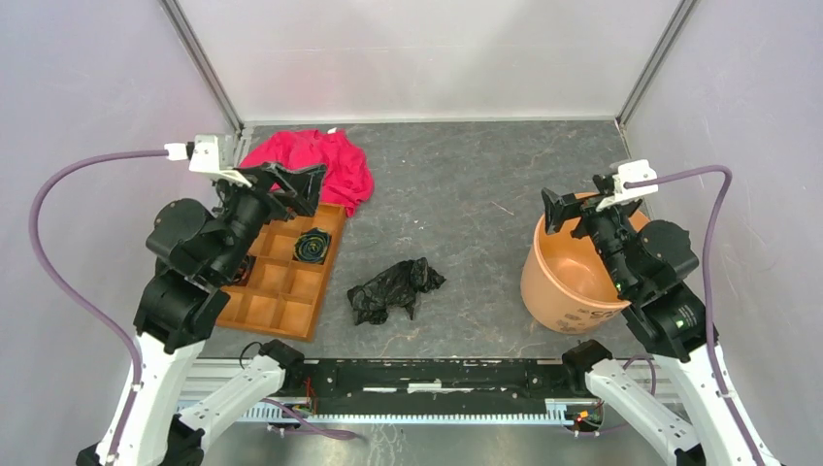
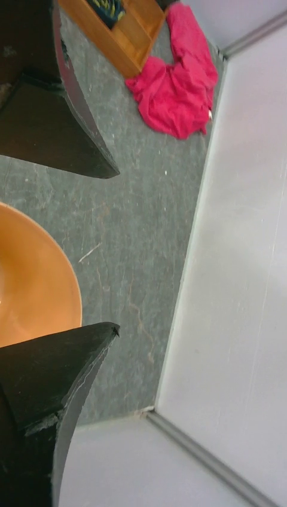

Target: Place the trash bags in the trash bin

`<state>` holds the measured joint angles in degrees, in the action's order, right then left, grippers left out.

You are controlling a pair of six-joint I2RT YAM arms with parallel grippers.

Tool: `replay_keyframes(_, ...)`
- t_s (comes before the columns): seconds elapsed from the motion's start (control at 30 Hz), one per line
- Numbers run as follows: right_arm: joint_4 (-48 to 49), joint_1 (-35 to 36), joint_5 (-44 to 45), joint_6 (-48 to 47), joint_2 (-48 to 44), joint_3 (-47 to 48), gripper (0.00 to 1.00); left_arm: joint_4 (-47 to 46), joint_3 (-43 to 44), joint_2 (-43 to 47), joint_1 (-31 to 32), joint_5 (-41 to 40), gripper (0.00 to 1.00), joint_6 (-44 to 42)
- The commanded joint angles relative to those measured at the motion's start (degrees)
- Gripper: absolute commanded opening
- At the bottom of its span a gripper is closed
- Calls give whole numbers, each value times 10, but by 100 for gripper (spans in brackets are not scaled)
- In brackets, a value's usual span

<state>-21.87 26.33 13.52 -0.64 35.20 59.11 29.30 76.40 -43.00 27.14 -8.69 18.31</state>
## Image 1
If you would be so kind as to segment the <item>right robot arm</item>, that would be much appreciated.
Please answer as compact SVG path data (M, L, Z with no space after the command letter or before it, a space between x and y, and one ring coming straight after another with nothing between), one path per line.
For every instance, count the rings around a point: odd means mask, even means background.
M595 340L564 353L563 388L600 398L669 465L779 464L732 392L709 308L685 282L700 264L689 233L662 219L633 226L641 200L601 208L616 192L606 186L610 180L595 177L598 191L585 197L543 189L544 231L556 234L576 220L572 237L591 240L618 298L629 304L622 312L628 328L687 416L639 387Z

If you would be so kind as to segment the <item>black trash bag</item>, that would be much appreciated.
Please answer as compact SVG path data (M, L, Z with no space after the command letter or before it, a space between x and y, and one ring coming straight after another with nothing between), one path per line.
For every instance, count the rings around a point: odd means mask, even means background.
M446 277L437 272L426 257L395 263L363 284L346 292L354 313L354 324L384 324L388 311L400 308L414 320L417 296L439 289Z

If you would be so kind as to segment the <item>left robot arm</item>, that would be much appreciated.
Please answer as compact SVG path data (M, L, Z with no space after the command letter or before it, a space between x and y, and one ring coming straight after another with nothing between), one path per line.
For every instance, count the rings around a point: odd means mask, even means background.
M183 198L156 216L146 245L156 257L134 326L142 356L135 381L117 406L103 439L80 451L81 465L198 465L216 439L245 412L278 392L304 385L300 353L266 344L238 376L201 402L180 409L181 391L195 360L229 302L227 287L252 266L250 249L273 220L317 210L327 169L290 170L277 163L227 170L216 176L219 206Z

